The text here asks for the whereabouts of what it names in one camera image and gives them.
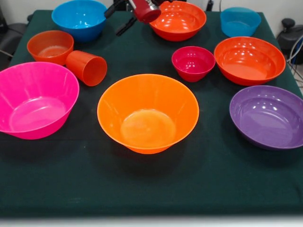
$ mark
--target pink bowl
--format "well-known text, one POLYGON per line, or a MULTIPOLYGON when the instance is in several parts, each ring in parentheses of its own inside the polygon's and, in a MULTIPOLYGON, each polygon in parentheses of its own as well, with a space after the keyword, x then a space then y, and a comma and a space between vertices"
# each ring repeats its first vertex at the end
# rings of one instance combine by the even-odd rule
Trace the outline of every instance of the pink bowl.
POLYGON ((35 140, 59 130, 79 95, 72 72, 49 62, 29 62, 0 72, 0 131, 35 140))
POLYGON ((176 50, 171 57, 178 74, 188 82, 197 82, 209 73, 214 65, 214 55, 205 48, 186 46, 176 50))

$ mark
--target cup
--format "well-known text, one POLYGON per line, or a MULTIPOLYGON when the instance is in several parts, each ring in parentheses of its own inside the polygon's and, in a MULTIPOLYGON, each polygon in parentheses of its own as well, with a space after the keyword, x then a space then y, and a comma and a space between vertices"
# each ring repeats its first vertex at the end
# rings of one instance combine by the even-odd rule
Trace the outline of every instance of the cup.
POLYGON ((90 87, 101 83, 107 73, 104 58, 82 51, 71 52, 67 56, 66 67, 90 87))

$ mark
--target green cloth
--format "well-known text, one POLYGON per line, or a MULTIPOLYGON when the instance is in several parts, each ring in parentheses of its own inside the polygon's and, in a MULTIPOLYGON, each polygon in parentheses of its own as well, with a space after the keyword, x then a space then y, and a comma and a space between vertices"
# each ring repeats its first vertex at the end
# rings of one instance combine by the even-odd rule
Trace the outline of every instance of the green cloth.
MULTIPOLYGON (((193 38, 165 41, 136 23, 121 37, 115 30, 131 14, 116 12, 101 37, 75 49, 102 56, 108 73, 96 87, 80 83, 80 96, 66 124, 42 140, 0 134, 0 216, 295 214, 303 211, 303 149, 273 152, 247 142, 229 116, 231 97, 243 87, 217 66, 197 83, 183 81, 171 64, 173 52, 197 45, 214 51, 227 38, 218 12, 193 38), (151 156, 111 140, 98 124, 102 93, 134 74, 175 78, 196 95, 201 108, 196 128, 183 141, 151 156)), ((277 42, 261 14, 255 37, 277 42)), ((33 61, 26 44, 35 34, 58 29, 51 11, 35 12, 11 62, 33 61)), ((269 85, 301 95, 288 69, 269 85)))

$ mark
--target plastic bowl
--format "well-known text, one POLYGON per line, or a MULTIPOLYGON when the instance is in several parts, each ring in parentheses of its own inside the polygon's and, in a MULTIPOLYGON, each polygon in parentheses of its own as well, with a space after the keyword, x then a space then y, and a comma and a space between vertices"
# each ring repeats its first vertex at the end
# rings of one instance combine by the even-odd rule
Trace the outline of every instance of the plastic bowl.
POLYGON ((59 130, 79 95, 77 78, 65 67, 28 62, 0 72, 0 131, 35 140, 59 130))
POLYGON ((72 0, 59 5, 52 13, 58 27, 77 42, 96 39, 105 25, 106 6, 95 0, 72 0))
POLYGON ((198 46, 186 46, 176 50, 171 61, 178 74, 188 82, 201 80, 216 64, 214 55, 198 46))
POLYGON ((74 39, 66 32, 46 31, 33 36, 27 50, 35 61, 47 61, 65 65, 67 56, 73 51, 74 39))
POLYGON ((104 132, 116 142, 141 154, 155 154, 194 129, 199 105, 179 81, 140 74, 110 86, 99 100, 97 116, 104 132))
POLYGON ((229 37, 251 36, 261 23, 261 17, 255 11, 233 7, 220 14, 221 29, 229 37))
POLYGON ((285 58, 274 45, 252 37, 233 37, 220 42, 214 57, 222 74, 230 81, 252 86, 278 77, 285 58))
POLYGON ((150 23, 154 32, 168 41, 178 42, 193 37, 206 23, 206 14, 194 4, 166 1, 161 15, 150 23))
POLYGON ((252 86, 231 100, 230 115, 253 144, 269 150, 303 146, 303 100, 284 89, 252 86))

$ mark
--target magenta bowl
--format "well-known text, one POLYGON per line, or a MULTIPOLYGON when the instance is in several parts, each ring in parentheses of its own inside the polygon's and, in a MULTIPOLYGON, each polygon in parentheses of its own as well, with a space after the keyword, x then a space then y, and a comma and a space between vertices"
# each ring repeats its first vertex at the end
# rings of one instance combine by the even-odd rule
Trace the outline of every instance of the magenta bowl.
POLYGON ((0 131, 35 140, 65 123, 79 95, 79 83, 67 68, 28 62, 0 72, 0 131))
POLYGON ((230 115, 251 143, 264 149, 303 146, 303 100, 273 86, 252 86, 231 100, 230 115))
POLYGON ((215 66, 214 55, 198 46, 186 46, 176 50, 171 57, 178 74, 187 82, 197 82, 215 66))

